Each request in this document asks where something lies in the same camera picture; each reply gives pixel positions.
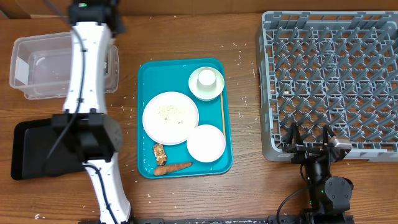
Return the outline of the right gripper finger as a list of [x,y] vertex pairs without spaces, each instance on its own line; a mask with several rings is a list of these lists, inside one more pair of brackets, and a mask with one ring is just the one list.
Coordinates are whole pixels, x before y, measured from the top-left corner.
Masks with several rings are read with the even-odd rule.
[[291,144],[302,145],[303,144],[303,140],[302,140],[301,135],[299,133],[299,128],[298,128],[296,122],[293,122],[290,125],[287,137],[285,138],[285,143],[288,144],[288,145],[291,145]]
[[329,143],[329,138],[332,138],[334,136],[335,133],[332,131],[331,127],[329,125],[324,125],[322,133],[323,145],[327,145]]

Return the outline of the white saucer bowl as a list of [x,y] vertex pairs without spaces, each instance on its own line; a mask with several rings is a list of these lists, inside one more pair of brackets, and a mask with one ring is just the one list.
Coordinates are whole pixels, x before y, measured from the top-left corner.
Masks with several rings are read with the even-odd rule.
[[[212,70],[216,75],[216,86],[211,90],[202,90],[198,86],[198,74],[204,70]],[[214,100],[223,91],[225,86],[224,76],[217,69],[212,67],[200,67],[192,72],[188,79],[188,87],[195,97],[202,101]]]

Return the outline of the white cup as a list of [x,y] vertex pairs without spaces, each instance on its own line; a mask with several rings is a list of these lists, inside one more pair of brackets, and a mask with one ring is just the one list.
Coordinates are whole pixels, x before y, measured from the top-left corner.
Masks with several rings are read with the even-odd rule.
[[198,74],[198,86],[202,90],[211,90],[216,86],[216,75],[212,70],[204,69]]

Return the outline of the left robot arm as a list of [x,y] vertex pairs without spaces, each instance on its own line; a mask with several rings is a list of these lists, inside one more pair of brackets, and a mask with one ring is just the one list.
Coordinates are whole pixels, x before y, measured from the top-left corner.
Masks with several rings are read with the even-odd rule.
[[68,7],[72,38],[70,84],[63,112],[52,117],[58,138],[74,153],[90,176],[100,209],[99,223],[133,223],[124,193],[119,153],[120,124],[108,116],[105,103],[105,65],[109,47],[123,32],[118,0],[73,1]]

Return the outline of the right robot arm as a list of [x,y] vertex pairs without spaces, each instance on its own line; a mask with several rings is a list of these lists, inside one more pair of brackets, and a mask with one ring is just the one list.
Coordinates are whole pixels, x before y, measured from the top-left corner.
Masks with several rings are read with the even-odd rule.
[[[331,164],[344,159],[352,150],[348,138],[338,137],[325,125],[320,147],[306,146],[303,143],[297,124],[293,122],[286,138],[283,151],[293,155],[291,163],[300,165],[300,175],[307,186],[289,195],[279,205],[277,223],[353,223],[345,212],[350,209],[354,185],[351,180],[332,176]],[[282,218],[280,211],[294,196],[308,191],[310,208],[303,209],[297,216]]]

